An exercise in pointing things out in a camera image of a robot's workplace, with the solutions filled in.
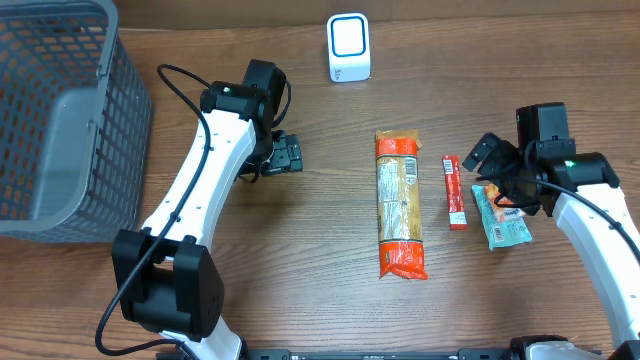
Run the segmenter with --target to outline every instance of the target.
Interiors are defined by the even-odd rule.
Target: snack wrapper
[[[444,182],[447,187],[447,202],[449,204],[449,228],[451,230],[466,230],[467,217],[464,215],[464,200],[462,199],[462,181],[460,180],[460,157],[445,155],[442,157],[444,167]]]
[[[380,277],[427,279],[424,270],[418,130],[376,132]]]
[[[481,185],[472,185],[471,191],[478,204],[480,214],[482,214],[482,226],[489,240],[489,250],[497,247],[509,247],[533,240],[524,219],[498,222],[493,215],[493,209]]]
[[[501,208],[496,205],[495,200],[500,196],[500,190],[494,184],[485,185],[484,193],[489,199],[489,205],[493,209],[493,216],[497,222],[514,220],[525,216],[525,212],[522,209]],[[500,199],[498,203],[501,205],[513,205],[513,201],[506,197]]]

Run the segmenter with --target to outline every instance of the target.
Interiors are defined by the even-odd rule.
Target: wood grain surface
[[[636,0],[114,0],[120,26],[222,29],[319,25],[361,12],[369,21],[428,20],[640,10]]]
[[[155,121],[141,219],[169,189],[196,117],[156,75],[170,63],[240,82],[251,58],[293,85],[281,125],[305,171],[236,183],[215,232],[223,316],[250,347],[435,351],[555,333],[612,350],[602,306],[569,241],[543,215],[534,241],[489,252],[463,173],[467,231],[448,230],[443,154],[487,131],[516,142],[515,109],[564,101],[580,152],[600,151],[640,221],[640,13],[471,18],[371,26],[373,73],[329,81],[324,26],[122,33]],[[172,76],[197,100],[200,85]],[[427,281],[379,275],[374,132],[418,128]],[[0,358],[102,358],[95,327],[115,291],[108,244],[0,242]],[[157,338],[116,312],[114,348]],[[146,351],[129,358],[149,359]]]

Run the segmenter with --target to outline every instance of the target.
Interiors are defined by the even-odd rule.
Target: pasta package
[[[418,184],[418,130],[376,132],[380,277],[427,279]]]

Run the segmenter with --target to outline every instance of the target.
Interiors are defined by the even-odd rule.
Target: black cable
[[[571,196],[572,198],[580,201],[581,203],[586,205],[588,208],[593,210],[600,217],[605,219],[611,225],[611,227],[613,227],[618,231],[622,239],[627,243],[627,245],[629,245],[629,248],[631,248],[631,252],[636,257],[636,260],[638,261],[638,263],[640,263],[640,250],[636,246],[636,243],[633,241],[631,236],[629,236],[629,234],[627,234],[627,232],[624,230],[624,228],[622,227],[622,224],[620,224],[618,221],[613,219],[611,216],[609,216],[609,214],[607,214],[604,210],[600,209],[596,204],[592,203],[591,201],[585,199],[584,197],[578,195],[577,193],[571,190],[567,190],[563,188],[562,186],[558,186],[556,184],[552,184],[550,182],[542,181],[538,179],[529,179],[529,178],[523,178],[518,176],[513,176],[513,177],[481,176],[479,178],[476,178],[476,181],[496,180],[496,179],[511,180],[515,182],[523,182],[523,183],[529,183],[529,184],[537,184],[542,187],[546,187],[548,189],[561,192],[563,194]]]
[[[539,202],[531,202],[531,203],[524,204],[524,205],[518,205],[518,204],[501,204],[501,203],[500,203],[500,200],[502,200],[502,199],[504,199],[504,198],[507,198],[507,197],[506,197],[505,195],[500,194],[500,195],[498,195],[498,196],[493,200],[493,203],[494,203],[497,207],[502,208],[502,209],[525,209],[525,208],[528,208],[528,207],[531,207],[531,206],[538,206],[538,205],[540,205],[540,203],[539,203]]]
[[[253,174],[253,179],[250,181],[251,184],[255,184],[256,181],[258,181],[258,178],[260,177],[260,166],[262,165],[256,165],[256,171]]]
[[[200,77],[198,77],[198,76],[196,76],[196,75],[194,75],[194,74],[192,74],[192,73],[190,73],[190,72],[188,72],[188,71],[186,71],[184,69],[181,69],[179,67],[173,66],[173,65],[162,64],[162,65],[159,65],[158,69],[157,69],[158,70],[158,76],[160,76],[160,79],[162,79],[162,81],[171,90],[173,90],[173,92],[176,93],[176,95],[178,95],[178,97],[180,97],[187,105],[189,105],[191,110],[193,110],[193,112],[195,112],[196,115],[198,115],[198,119],[200,120],[200,123],[202,124],[202,128],[204,130],[204,136],[205,136],[205,138],[204,138],[204,149],[205,150],[202,152],[202,157],[200,158],[200,163],[198,164],[198,167],[196,168],[196,171],[194,172],[193,177],[191,178],[191,181],[189,182],[189,185],[187,186],[187,189],[184,191],[184,194],[180,198],[180,201],[178,202],[178,205],[176,205],[175,210],[169,215],[169,220],[167,221],[167,224],[164,226],[164,228],[162,228],[162,231],[160,231],[160,233],[158,234],[158,236],[156,238],[156,241],[149,247],[147,252],[144,253],[144,255],[142,256],[140,261],[138,261],[138,263],[133,268],[133,270],[131,270],[131,273],[129,273],[129,275],[127,276],[125,281],[122,283],[122,285],[118,289],[118,292],[116,293],[116,295],[113,297],[113,299],[109,303],[109,306],[107,306],[107,309],[105,310],[104,314],[102,315],[102,319],[100,319],[100,323],[98,324],[98,328],[96,329],[96,337],[95,337],[96,348],[98,348],[98,350],[101,353],[103,353],[105,355],[108,355],[108,356],[127,355],[127,354],[131,354],[133,352],[140,351],[140,350],[145,350],[145,349],[148,349],[150,347],[157,346],[157,345],[167,345],[167,344],[178,345],[183,350],[187,349],[187,350],[184,350],[185,353],[193,355],[193,353],[190,351],[190,349],[188,349],[184,345],[184,343],[182,341],[176,340],[176,339],[153,340],[153,341],[149,341],[149,342],[144,343],[144,344],[140,344],[140,345],[136,345],[136,346],[128,347],[128,348],[125,348],[125,349],[120,349],[120,350],[111,350],[111,349],[106,348],[102,344],[102,333],[104,332],[104,328],[107,325],[107,321],[109,321],[109,317],[113,313],[113,310],[115,310],[116,306],[118,305],[118,302],[120,302],[120,299],[122,298],[122,295],[125,293],[125,291],[131,285],[131,281],[133,280],[133,278],[140,272],[140,270],[144,266],[147,265],[147,263],[149,262],[149,259],[151,258],[151,255],[153,255],[153,252],[158,248],[160,243],[162,243],[162,241],[164,240],[165,236],[169,232],[169,229],[171,229],[171,226],[173,226],[173,224],[178,219],[178,215],[180,214],[180,211],[184,207],[184,204],[187,202],[187,199],[189,198],[189,195],[193,191],[193,188],[196,186],[196,183],[198,182],[198,178],[200,177],[200,174],[202,173],[202,169],[204,169],[204,165],[207,162],[207,156],[209,155],[209,150],[208,149],[211,148],[211,134],[209,133],[209,126],[207,125],[207,121],[205,120],[204,116],[202,115],[202,112],[200,111],[200,109],[198,109],[198,107],[195,106],[195,104],[191,100],[189,100],[188,97],[186,97],[182,93],[182,91],[178,90],[178,88],[176,88],[171,83],[171,81],[169,81],[169,79],[167,79],[167,77],[162,73],[163,69],[169,69],[169,70],[177,71],[177,72],[179,72],[181,74],[189,76],[190,78],[200,82],[201,84],[203,84],[203,85],[205,85],[207,87],[209,87],[209,84],[206,81],[204,81],[203,79],[201,79]]]
[[[193,350],[191,350],[187,345],[185,345],[185,343],[182,343],[180,345],[180,350],[184,351],[184,353],[187,354],[189,359],[199,360],[198,356],[193,352]]]
[[[272,128],[278,127],[282,120],[284,120],[285,115],[287,115],[287,110],[289,110],[289,104],[291,104],[291,83],[289,80],[285,80],[285,83],[287,84],[287,105],[284,106],[278,118],[273,121]]]

